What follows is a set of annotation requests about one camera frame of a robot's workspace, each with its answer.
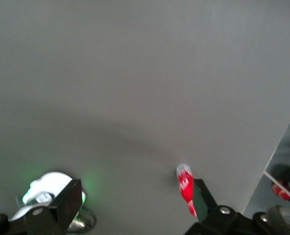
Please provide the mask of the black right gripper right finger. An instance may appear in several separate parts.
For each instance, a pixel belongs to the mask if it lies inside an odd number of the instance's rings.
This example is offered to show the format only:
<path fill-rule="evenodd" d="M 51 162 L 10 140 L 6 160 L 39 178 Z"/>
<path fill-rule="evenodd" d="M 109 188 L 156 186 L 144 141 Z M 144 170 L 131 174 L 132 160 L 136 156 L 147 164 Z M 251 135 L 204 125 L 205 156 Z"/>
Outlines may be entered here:
<path fill-rule="evenodd" d="M 193 205 L 198 221 L 185 235 L 275 235 L 265 212 L 245 217 L 227 205 L 219 205 L 201 179 L 193 185 Z"/>

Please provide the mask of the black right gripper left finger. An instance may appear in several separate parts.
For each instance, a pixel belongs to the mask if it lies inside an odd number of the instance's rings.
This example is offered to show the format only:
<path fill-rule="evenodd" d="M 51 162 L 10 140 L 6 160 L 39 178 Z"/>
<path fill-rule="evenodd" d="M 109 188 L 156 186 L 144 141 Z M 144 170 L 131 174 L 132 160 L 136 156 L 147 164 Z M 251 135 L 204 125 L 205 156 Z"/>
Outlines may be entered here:
<path fill-rule="evenodd" d="M 64 235 L 81 206 L 81 181 L 71 180 L 48 205 L 34 205 L 16 220 L 0 213 L 0 235 Z"/>

